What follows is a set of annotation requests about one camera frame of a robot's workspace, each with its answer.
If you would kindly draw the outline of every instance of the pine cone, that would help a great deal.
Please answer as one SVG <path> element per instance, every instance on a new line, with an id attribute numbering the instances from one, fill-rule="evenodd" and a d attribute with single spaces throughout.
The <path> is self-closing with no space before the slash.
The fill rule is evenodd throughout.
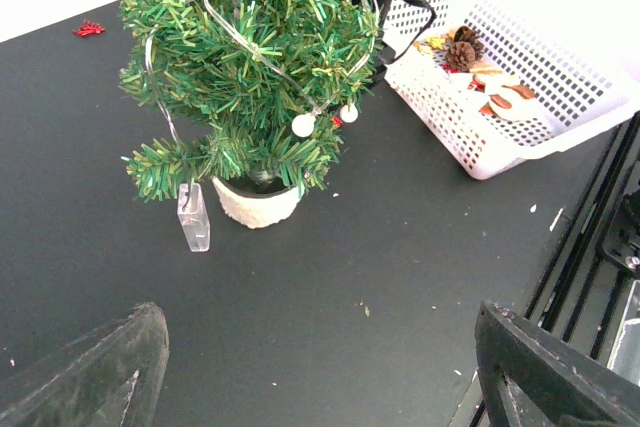
<path id="1" fill-rule="evenodd" d="M 476 52 L 476 60 L 480 60 L 484 55 L 484 44 L 476 39 L 471 43 L 471 47 Z"/>
<path id="2" fill-rule="evenodd" d="M 458 30 L 456 30 L 456 34 L 453 36 L 453 41 L 469 42 L 471 44 L 474 40 L 476 40 L 477 37 L 478 34 L 476 34 L 473 29 L 467 27 L 466 25 L 463 25 Z"/>
<path id="3" fill-rule="evenodd" d="M 468 42 L 455 42 L 447 52 L 447 62 L 461 72 L 468 72 L 469 65 L 476 60 L 476 51 Z"/>
<path id="4" fill-rule="evenodd" d="M 453 37 L 454 42 L 467 42 L 471 44 L 476 52 L 476 60 L 480 60 L 484 55 L 484 45 L 478 40 L 479 35 L 475 30 L 463 25 L 460 27 Z"/>

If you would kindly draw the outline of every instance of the green pine branch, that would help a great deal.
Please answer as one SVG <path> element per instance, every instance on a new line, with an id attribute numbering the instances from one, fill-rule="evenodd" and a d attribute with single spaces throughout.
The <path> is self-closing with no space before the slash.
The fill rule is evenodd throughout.
<path id="1" fill-rule="evenodd" d="M 373 72 L 373 56 L 348 75 L 378 34 L 372 12 L 349 0 L 210 0 L 271 62 L 321 105 L 356 102 Z M 155 29 L 153 69 L 160 99 L 174 117 L 208 125 L 211 133 L 180 145 L 165 140 L 128 159 L 140 196 L 176 197 L 179 184 L 212 176 L 276 172 L 301 190 L 323 187 L 342 140 L 324 113 L 310 138 L 291 131 L 309 112 L 305 96 L 240 47 L 202 1 L 124 0 L 120 15 L 137 40 L 122 89 L 152 108 L 157 99 L 145 68 L 144 43 Z"/>

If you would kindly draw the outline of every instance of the debris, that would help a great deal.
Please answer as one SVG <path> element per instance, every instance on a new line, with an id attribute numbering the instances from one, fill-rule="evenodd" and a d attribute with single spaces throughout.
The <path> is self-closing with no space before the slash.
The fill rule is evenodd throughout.
<path id="1" fill-rule="evenodd" d="M 556 224 L 558 223 L 558 220 L 560 220 L 560 216 L 562 215 L 562 211 L 564 211 L 564 207 L 558 211 L 558 215 L 556 215 L 556 218 L 553 219 L 552 224 L 549 226 L 549 232 L 553 232 L 553 229 L 556 228 Z"/>
<path id="2" fill-rule="evenodd" d="M 427 43 L 435 50 L 445 50 L 446 39 L 444 37 L 428 37 Z"/>
<path id="3" fill-rule="evenodd" d="M 412 45 L 416 49 L 418 49 L 418 52 L 420 52 L 422 55 L 433 56 L 433 50 L 431 49 L 431 46 L 426 42 L 416 41 Z"/>
<path id="4" fill-rule="evenodd" d="M 85 20 L 82 23 L 82 27 L 77 30 L 74 30 L 73 33 L 80 37 L 88 37 L 90 35 L 99 35 L 105 31 L 104 27 L 102 27 L 98 22 L 91 22 L 90 20 Z"/>
<path id="5" fill-rule="evenodd" d="M 366 315 L 367 317 L 369 317 L 371 315 L 371 311 L 369 310 L 369 306 L 367 304 L 364 303 L 364 300 L 361 300 L 359 304 L 360 307 L 364 307 L 364 315 Z"/>

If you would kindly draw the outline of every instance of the white plastic basket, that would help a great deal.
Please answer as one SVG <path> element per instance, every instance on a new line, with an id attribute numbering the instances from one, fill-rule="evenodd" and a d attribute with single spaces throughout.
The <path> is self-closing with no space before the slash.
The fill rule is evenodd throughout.
<path id="1" fill-rule="evenodd" d="M 480 33 L 485 57 L 517 74 L 537 93 L 539 111 L 508 122 L 465 109 L 466 96 L 428 56 L 411 48 L 389 67 L 387 81 L 472 177 L 493 177 L 526 160 L 568 150 L 640 110 L 640 86 L 595 52 L 592 44 L 560 43 L 531 25 L 523 0 L 428 0 L 438 14 L 425 37 L 468 25 Z M 426 9 L 394 0 L 385 41 L 399 53 L 428 20 Z M 584 19 L 576 19 L 584 28 Z"/>

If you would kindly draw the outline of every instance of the white pot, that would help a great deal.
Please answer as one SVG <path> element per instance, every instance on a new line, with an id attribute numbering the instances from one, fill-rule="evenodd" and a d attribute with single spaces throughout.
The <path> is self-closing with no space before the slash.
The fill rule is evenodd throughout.
<path id="1" fill-rule="evenodd" d="M 217 177 L 213 185 L 226 214 L 250 229 L 267 227 L 290 217 L 300 202 L 296 187 L 275 194 L 253 194 L 242 192 Z"/>

